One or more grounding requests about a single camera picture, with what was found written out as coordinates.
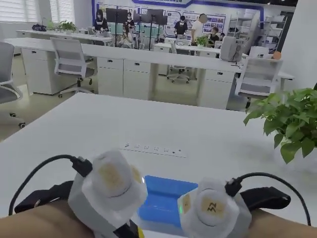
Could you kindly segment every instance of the white shirt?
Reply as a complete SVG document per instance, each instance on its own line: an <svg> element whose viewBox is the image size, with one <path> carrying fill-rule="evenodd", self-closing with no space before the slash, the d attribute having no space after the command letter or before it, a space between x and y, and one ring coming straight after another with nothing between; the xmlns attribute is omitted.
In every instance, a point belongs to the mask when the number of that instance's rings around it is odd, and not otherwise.
<svg viewBox="0 0 317 238"><path fill-rule="evenodd" d="M192 29L195 30L194 39L203 35L203 24L199 20L193 23Z"/></svg>

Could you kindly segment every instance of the black cable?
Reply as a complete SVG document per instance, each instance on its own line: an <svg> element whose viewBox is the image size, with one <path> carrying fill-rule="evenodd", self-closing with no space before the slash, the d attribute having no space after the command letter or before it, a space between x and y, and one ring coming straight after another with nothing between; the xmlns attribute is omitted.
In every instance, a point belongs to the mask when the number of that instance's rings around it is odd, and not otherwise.
<svg viewBox="0 0 317 238"><path fill-rule="evenodd" d="M238 187L241 188L241 185L240 185L241 182L243 180L247 179L247 178L250 178L250 177L268 177L268 178L271 178L271 179L275 179L275 180L281 182L282 184L286 185L287 187L289 187L298 196L299 200L301 201L302 206L303 206L304 211L305 211L305 215L306 215L306 219L307 219L307 225L311 226L311 217L310 217L307 205L306 205L306 203L304 201L304 198L299 193L299 191L296 190L296 188L294 188L290 183L288 183L287 181L285 181L284 179L282 179L282 178L280 178L278 176L271 175L271 174L268 174L268 173L261 173L261 172L249 173L249 174L242 175L242 176L238 177L237 179L233 179L233 181L229 182L229 186L230 186L230 184L232 184L233 186L237 186L237 188Z"/></svg>
<svg viewBox="0 0 317 238"><path fill-rule="evenodd" d="M93 169L92 168L92 164L88 161L88 160L84 160L83 158L79 157L74 157L71 155L56 155L53 156L43 162L41 162L39 165L37 165L32 171L31 173L28 175L28 177L26 177L26 179L24 180L24 182L21 184L21 186L19 187L19 189L16 191L16 193L14 194L11 202L10 202L10 206L9 206L9 216L11 216L13 214L13 208L14 208L14 204L18 198L18 196L20 195L21 191L24 189L24 187L26 186L26 184L31 180L31 178L34 176L34 174L40 170L42 167L44 167L45 165L47 165L50 162L56 161L56 160L60 160L60 159L69 159L72 163L73 163L73 168L83 177L87 176L90 171Z"/></svg>

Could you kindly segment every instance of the person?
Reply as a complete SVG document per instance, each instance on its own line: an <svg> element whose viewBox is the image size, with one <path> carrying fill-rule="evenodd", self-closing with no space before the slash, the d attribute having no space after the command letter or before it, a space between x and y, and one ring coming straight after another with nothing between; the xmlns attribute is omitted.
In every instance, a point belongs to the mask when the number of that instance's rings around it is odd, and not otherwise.
<svg viewBox="0 0 317 238"><path fill-rule="evenodd" d="M126 24L129 26L130 29L133 29L135 27L134 21L132 19L132 14L128 12L128 20Z"/></svg>
<svg viewBox="0 0 317 238"><path fill-rule="evenodd" d="M129 31L129 26L124 24L123 25L123 35L122 35L120 42L117 46L123 47L123 48L130 48L132 42L133 42L132 34Z"/></svg>
<svg viewBox="0 0 317 238"><path fill-rule="evenodd" d="M209 38L209 45L213 48L214 48L214 43L220 40L219 36L217 35L218 32L219 32L219 29L217 27L214 27L211 31L211 35Z"/></svg>
<svg viewBox="0 0 317 238"><path fill-rule="evenodd" d="M186 34L186 31L188 30L188 26L187 23L185 22L185 16L181 16L180 17L180 21L178 21L175 24L175 30L174 30L174 34L177 38L177 35L184 35Z"/></svg>
<svg viewBox="0 0 317 238"><path fill-rule="evenodd" d="M206 14L200 14L197 21L192 26L192 46L197 45L196 38L203 35L203 25L208 21Z"/></svg>
<svg viewBox="0 0 317 238"><path fill-rule="evenodd" d="M107 20L104 18L104 13L101 9L97 10L96 20L94 23L93 30L96 31L109 31Z"/></svg>
<svg viewBox="0 0 317 238"><path fill-rule="evenodd" d="M0 219L0 237L94 238L94 234L76 218L67 201L60 200ZM252 212L252 222L246 237L316 238L317 228L256 210Z"/></svg>
<svg viewBox="0 0 317 238"><path fill-rule="evenodd" d="M226 35L222 32L222 33L220 34L219 40L222 41L225 36L226 36Z"/></svg>

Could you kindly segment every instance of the orange object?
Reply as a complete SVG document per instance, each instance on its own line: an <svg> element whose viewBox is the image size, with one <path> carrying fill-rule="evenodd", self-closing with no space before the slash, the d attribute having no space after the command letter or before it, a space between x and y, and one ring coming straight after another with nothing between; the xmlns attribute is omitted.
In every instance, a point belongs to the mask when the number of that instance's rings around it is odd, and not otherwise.
<svg viewBox="0 0 317 238"><path fill-rule="evenodd" d="M273 54L273 59L280 60L282 58L282 53L279 51L275 51Z"/></svg>

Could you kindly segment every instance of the ceiling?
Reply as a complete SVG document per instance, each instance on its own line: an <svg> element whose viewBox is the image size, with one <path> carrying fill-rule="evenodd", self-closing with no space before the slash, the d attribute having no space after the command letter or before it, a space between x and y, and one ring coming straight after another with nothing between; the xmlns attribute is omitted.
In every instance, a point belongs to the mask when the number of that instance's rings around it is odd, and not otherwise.
<svg viewBox="0 0 317 238"><path fill-rule="evenodd" d="M296 6L298 0L235 0L243 2L261 3L261 4L272 4L281 6Z"/></svg>

